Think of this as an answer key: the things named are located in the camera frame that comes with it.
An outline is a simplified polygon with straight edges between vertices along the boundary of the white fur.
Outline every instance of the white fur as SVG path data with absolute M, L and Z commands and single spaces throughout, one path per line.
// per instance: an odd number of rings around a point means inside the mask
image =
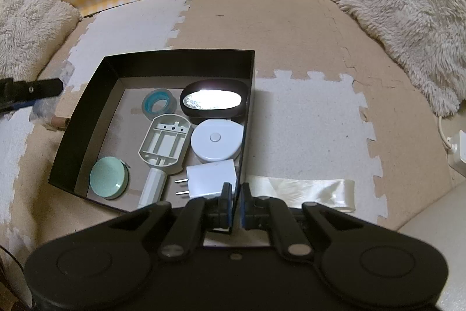
M 61 0 L 0 0 L 0 78 L 35 80 L 79 18 Z
M 333 0 L 357 19 L 441 116 L 466 98 L 466 0 Z

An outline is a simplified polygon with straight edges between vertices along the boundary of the black cable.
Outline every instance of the black cable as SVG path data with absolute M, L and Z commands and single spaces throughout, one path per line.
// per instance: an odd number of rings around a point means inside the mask
M 11 259 L 16 262 L 16 264 L 19 266 L 19 268 L 21 269 L 21 272 L 23 273 L 23 277 L 24 277 L 24 268 L 23 266 L 21 265 L 21 263 L 16 259 L 15 256 L 13 256 L 10 251 L 8 249 L 6 249 L 3 245 L 0 245 L 0 249 L 2 249 L 7 255 L 9 255 L 11 257 Z M 36 303 L 34 302 L 34 298 L 32 298 L 32 302 L 31 302 L 31 310 L 36 310 Z

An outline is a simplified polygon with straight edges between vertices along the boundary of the black box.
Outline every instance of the black box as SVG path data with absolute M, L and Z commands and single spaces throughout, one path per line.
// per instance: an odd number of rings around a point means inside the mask
M 181 49 L 135 52 L 104 57 L 76 106 L 63 135 L 48 182 L 62 190 L 92 202 L 121 210 L 133 211 L 144 187 L 149 167 L 138 150 L 151 122 L 141 111 L 142 99 L 156 88 L 169 89 L 178 101 L 177 114 L 183 115 L 179 95 L 188 84 L 211 78 L 231 78 L 248 85 L 246 114 L 241 152 L 236 159 L 237 183 L 246 174 L 246 141 L 248 140 L 254 87 L 254 51 L 223 49 Z M 100 157 L 116 156 L 130 167 L 127 189 L 120 197 L 107 200 L 95 195 L 89 186 L 89 174 Z M 200 163 L 191 149 L 183 163 Z M 188 197 L 175 195 L 186 190 L 175 180 L 186 178 L 183 172 L 169 176 L 162 199 L 174 208 L 183 207 Z

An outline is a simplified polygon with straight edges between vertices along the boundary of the white power strip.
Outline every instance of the white power strip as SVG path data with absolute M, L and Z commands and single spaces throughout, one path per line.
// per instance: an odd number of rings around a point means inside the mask
M 448 164 L 466 177 L 466 133 L 460 130 L 455 136 L 449 137 L 448 142 L 451 143 Z

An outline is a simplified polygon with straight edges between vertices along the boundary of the floor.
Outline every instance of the floor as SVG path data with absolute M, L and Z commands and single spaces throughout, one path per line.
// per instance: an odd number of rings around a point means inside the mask
M 361 93 L 365 101 L 359 107 L 360 119 L 373 129 L 367 135 L 366 155 L 381 168 L 369 178 L 374 201 L 386 202 L 385 211 L 381 209 L 374 220 L 379 225 L 398 229 L 464 180 L 447 165 L 426 99 L 383 47 L 329 0 L 159 0 L 153 4 L 149 13 L 133 12 L 134 20 L 109 17 L 105 24 L 101 13 L 78 24 L 45 70 L 51 72 L 68 58 L 82 69 L 66 88 L 57 115 L 71 116 L 105 54 L 164 47 L 253 49 L 256 77 L 264 83 L 283 72 L 289 73 L 290 80 L 309 80 L 310 72 L 323 73 L 326 81 L 349 78 L 345 75 L 352 78 L 347 91 Z M 97 33 L 99 28 L 108 36 L 120 28 L 117 38 L 125 44 L 109 43 Z M 26 111 L 17 114 L 14 118 L 23 121 L 29 115 Z M 452 135 L 465 124 L 462 109 L 444 121 L 444 130 Z M 0 215 L 0 243 L 22 262 L 45 241 L 116 215 L 48 185 L 62 133 L 24 125 L 15 135 L 23 140 L 10 141 L 21 149 L 5 153 L 16 167 L 5 177 L 11 189 L 0 197 L 8 210 Z M 7 130 L 6 124 L 0 124 L 1 139 L 6 139 Z M 305 144 L 312 149 L 311 139 Z M 364 168 L 366 161 L 356 164 Z

